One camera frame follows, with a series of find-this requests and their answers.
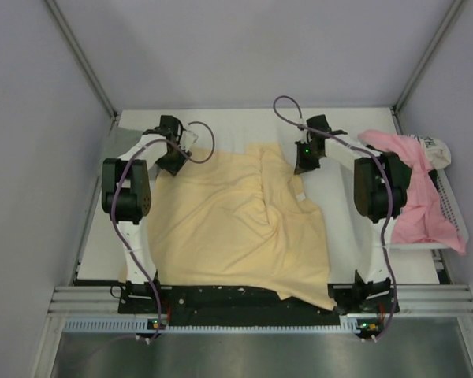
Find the yellow t shirt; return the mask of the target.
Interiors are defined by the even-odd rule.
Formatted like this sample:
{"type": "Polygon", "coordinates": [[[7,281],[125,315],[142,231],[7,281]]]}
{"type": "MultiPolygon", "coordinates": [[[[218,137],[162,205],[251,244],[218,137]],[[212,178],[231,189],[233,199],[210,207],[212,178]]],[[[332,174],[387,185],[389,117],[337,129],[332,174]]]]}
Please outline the yellow t shirt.
{"type": "Polygon", "coordinates": [[[305,193],[277,143],[217,151],[172,176],[158,175],[137,238],[122,232],[128,265],[170,286],[249,286],[322,309],[330,258],[320,207],[305,193]]]}

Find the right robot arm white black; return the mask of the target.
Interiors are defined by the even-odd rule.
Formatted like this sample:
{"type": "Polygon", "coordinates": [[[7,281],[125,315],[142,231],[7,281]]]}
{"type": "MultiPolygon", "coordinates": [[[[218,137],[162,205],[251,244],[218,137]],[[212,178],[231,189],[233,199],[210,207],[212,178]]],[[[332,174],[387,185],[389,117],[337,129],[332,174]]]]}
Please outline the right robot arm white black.
{"type": "Polygon", "coordinates": [[[342,172],[348,211],[359,250],[356,279],[363,281],[352,292],[354,306],[371,311],[382,297],[369,283],[380,283],[391,277],[389,258],[390,234],[407,202],[412,170],[393,152],[382,152],[365,146],[343,130],[333,130],[325,115],[300,120],[303,133],[296,141],[296,166],[300,175],[320,167],[323,158],[336,161],[342,172]]]}

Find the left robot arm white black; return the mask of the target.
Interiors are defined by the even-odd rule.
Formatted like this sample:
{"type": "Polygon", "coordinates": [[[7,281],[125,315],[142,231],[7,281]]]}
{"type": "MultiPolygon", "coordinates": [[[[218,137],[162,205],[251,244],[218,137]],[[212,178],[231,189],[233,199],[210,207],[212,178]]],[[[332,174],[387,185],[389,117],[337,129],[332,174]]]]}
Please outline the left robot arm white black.
{"type": "Polygon", "coordinates": [[[157,167],[172,176],[182,169],[197,135],[172,115],[160,116],[156,128],[143,132],[126,152],[107,157],[102,163],[102,210],[110,217],[123,244],[131,284],[155,278],[147,237],[147,215],[151,209],[149,169],[157,167]]]}

